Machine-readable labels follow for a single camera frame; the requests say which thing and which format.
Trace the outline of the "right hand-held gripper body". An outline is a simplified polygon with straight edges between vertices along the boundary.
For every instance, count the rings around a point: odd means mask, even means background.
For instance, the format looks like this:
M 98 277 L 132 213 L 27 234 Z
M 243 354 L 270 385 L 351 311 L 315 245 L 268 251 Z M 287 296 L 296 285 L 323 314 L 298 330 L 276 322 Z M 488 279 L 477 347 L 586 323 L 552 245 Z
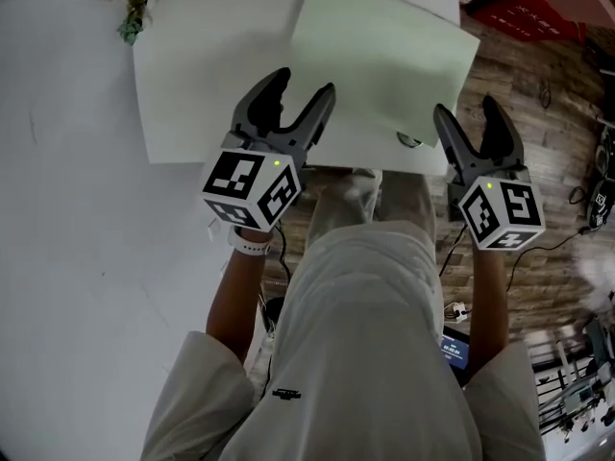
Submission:
M 450 164 L 455 176 L 447 188 L 448 218 L 466 225 L 478 249 L 519 251 L 546 230 L 539 188 L 522 160 Z

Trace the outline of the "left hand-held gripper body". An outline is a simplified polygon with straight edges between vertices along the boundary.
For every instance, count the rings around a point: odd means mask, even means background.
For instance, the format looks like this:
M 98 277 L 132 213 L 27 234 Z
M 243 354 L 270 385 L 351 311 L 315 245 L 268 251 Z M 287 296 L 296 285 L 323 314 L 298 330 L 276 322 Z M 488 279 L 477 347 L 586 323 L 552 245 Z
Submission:
M 314 127 L 262 137 L 235 125 L 206 161 L 199 197 L 220 221 L 268 232 L 301 194 L 299 172 L 315 143 Z

